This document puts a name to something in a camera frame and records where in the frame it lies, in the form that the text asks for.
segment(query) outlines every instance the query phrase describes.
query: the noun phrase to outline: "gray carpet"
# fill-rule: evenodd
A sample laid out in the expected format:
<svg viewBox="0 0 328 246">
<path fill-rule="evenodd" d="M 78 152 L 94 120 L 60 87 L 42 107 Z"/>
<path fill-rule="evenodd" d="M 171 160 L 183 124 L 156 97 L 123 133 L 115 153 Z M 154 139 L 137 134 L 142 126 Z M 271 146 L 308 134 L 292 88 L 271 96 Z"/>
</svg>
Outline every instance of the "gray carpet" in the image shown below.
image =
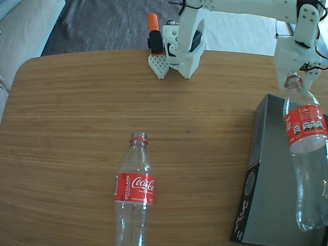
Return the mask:
<svg viewBox="0 0 328 246">
<path fill-rule="evenodd" d="M 180 6 L 168 1 L 66 0 L 42 55 L 147 48 L 149 13 L 160 26 L 179 20 Z"/>
</svg>

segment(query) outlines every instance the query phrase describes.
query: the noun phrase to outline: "robotic arm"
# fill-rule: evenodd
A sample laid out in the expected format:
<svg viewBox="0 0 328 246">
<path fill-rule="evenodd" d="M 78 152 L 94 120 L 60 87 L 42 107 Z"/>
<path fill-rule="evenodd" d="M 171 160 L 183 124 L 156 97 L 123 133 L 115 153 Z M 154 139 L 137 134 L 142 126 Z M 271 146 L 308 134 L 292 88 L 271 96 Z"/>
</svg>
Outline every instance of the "robotic arm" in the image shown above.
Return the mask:
<svg viewBox="0 0 328 246">
<path fill-rule="evenodd" d="M 277 37 L 275 69 L 279 90 L 284 90 L 286 77 L 291 72 L 304 71 L 303 89 L 308 91 L 320 75 L 321 57 L 316 50 L 320 22 L 318 0 L 183 0 L 180 23 L 168 22 L 162 28 L 165 55 L 162 57 L 170 68 L 190 78 L 199 65 L 206 48 L 203 32 L 210 11 L 248 13 L 275 18 L 296 24 L 293 36 Z M 152 67 L 153 57 L 149 58 Z M 167 70 L 159 76 L 163 78 Z"/>
</svg>

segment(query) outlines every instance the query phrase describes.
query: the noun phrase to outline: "gray box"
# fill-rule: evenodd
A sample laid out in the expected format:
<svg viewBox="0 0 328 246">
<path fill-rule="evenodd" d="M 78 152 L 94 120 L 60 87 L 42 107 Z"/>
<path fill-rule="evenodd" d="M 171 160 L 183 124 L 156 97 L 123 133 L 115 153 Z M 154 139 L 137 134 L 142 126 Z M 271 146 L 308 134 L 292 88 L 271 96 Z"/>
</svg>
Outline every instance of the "gray box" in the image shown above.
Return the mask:
<svg viewBox="0 0 328 246">
<path fill-rule="evenodd" d="M 257 107 L 250 159 L 230 240 L 264 246 L 321 246 L 324 228 L 296 223 L 296 177 L 282 118 L 284 99 L 267 94 Z"/>
</svg>

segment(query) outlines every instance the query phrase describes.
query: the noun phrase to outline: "red label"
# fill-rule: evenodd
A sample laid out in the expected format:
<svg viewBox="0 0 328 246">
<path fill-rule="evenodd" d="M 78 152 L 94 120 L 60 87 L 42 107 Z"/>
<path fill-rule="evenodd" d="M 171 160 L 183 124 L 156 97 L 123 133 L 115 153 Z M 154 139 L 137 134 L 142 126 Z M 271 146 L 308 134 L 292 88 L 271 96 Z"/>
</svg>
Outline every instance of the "red label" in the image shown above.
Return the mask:
<svg viewBox="0 0 328 246">
<path fill-rule="evenodd" d="M 154 178 L 145 174 L 119 173 L 116 176 L 115 201 L 153 204 Z"/>
<path fill-rule="evenodd" d="M 326 122 L 319 106 L 298 107 L 287 114 L 284 120 L 289 145 L 307 136 L 328 135 Z"/>
</svg>

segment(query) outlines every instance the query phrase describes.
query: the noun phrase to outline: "plastic bottle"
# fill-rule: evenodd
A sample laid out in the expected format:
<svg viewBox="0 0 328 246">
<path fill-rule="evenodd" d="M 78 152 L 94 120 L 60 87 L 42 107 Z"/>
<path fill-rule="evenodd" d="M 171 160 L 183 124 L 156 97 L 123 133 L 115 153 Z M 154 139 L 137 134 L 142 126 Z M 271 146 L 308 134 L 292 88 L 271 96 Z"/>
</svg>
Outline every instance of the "plastic bottle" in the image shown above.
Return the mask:
<svg viewBox="0 0 328 246">
<path fill-rule="evenodd" d="M 297 179 L 296 221 L 303 231 L 328 226 L 327 128 L 318 100 L 290 74 L 283 117 Z"/>
<path fill-rule="evenodd" d="M 116 246 L 146 246 L 154 194 L 146 133 L 132 133 L 130 144 L 116 176 Z"/>
</svg>

